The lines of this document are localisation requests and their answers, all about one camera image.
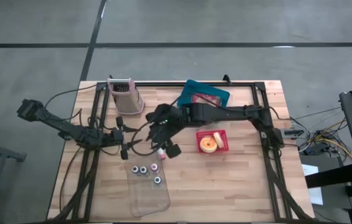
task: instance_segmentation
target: wooden table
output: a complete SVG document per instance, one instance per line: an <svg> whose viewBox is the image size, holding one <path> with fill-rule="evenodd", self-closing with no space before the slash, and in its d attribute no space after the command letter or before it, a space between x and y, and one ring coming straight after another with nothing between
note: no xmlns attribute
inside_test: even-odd
<svg viewBox="0 0 352 224"><path fill-rule="evenodd" d="M269 105L274 107L281 118L289 118L287 104L281 82L265 82ZM96 82L81 82L80 88ZM124 123L138 128L145 122L145 114L153 111L160 103L171 103L182 90L180 87L139 87L146 106L142 114L123 116ZM228 106L253 104L252 92L247 87L224 87L231 96ZM82 122L87 125L94 97L94 88L79 91L74 113L82 109ZM117 117L113 98L110 97L107 109L106 127L115 127ZM272 114L276 128L290 128L287 120L278 120ZM78 118L72 120L79 124ZM269 188L264 167L259 133L248 121L232 121L212 124L201 128L225 129L230 151L224 154L198 154L194 128L182 130L172 140L180 145L182 154L163 162L164 172L171 201L164 212L144 217L133 217L130 213L130 199L124 161L120 155L100 155L97 179L90 216L91 222L258 222L273 221ZM145 138L148 127L137 135ZM131 134L125 138L130 141ZM136 150L148 147L139 144ZM65 170L78 147L68 141L64 147L54 194L49 208L48 218L59 213L59 191L64 180ZM105 148L116 152L118 147ZM82 160L82 151L76 157L64 187L64 200L67 202L75 192ZM302 164L294 146L282 149L282 165L287 188L304 211L314 217L307 185L303 176ZM278 204L283 214L283 205L279 192ZM84 201L80 206L84 211Z"/></svg>

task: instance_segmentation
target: metal grater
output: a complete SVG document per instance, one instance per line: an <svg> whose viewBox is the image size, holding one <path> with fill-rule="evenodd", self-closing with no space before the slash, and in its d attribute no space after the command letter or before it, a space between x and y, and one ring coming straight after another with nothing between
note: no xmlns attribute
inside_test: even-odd
<svg viewBox="0 0 352 224"><path fill-rule="evenodd" d="M144 100L132 79L108 79L110 93L119 114L133 115L143 111Z"/></svg>

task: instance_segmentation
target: white paper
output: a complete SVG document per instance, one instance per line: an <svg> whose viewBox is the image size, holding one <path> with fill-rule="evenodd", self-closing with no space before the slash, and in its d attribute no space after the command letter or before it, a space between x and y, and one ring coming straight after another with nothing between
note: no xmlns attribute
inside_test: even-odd
<svg viewBox="0 0 352 224"><path fill-rule="evenodd" d="M310 166L302 164L303 173L305 176L318 173L317 166ZM313 204L324 205L323 203L323 195L321 193L321 187L315 187L312 189L308 189L308 193L310 194L310 200Z"/></svg>

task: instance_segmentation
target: red tray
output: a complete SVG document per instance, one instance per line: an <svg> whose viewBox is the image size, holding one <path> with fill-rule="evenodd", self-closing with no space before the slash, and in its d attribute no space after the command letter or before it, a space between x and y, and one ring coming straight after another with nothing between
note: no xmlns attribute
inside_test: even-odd
<svg viewBox="0 0 352 224"><path fill-rule="evenodd" d="M198 131L196 133L196 146L198 148L198 152L199 153L205 153L200 147L199 147L199 143L201 142L201 139L205 136L212 136L213 137L213 133L218 132L220 134L221 139L223 140L224 143L224 147L220 148L217 147L217 149L214 152L227 152L229 150L229 146L228 146L228 140L227 140L227 135L226 135L226 131L225 130L215 130L215 131Z"/></svg>

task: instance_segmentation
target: gray floor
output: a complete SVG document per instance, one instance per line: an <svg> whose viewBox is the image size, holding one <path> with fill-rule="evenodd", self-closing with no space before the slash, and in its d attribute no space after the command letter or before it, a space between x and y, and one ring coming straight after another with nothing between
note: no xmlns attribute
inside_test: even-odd
<svg viewBox="0 0 352 224"><path fill-rule="evenodd" d="M0 1L0 43L89 42L99 0ZM350 0L108 1L98 42L352 42ZM45 218L64 142L16 116L24 98L47 101L78 85L87 49L0 49L0 146L28 154L8 162L0 223ZM87 80L281 80L291 116L333 108L352 90L352 48L96 49ZM71 114L74 94L50 105ZM311 127L334 111L302 119ZM343 119L339 113L313 130ZM347 129L342 139L352 147ZM340 211L316 207L336 219ZM342 222L348 222L346 216Z"/></svg>

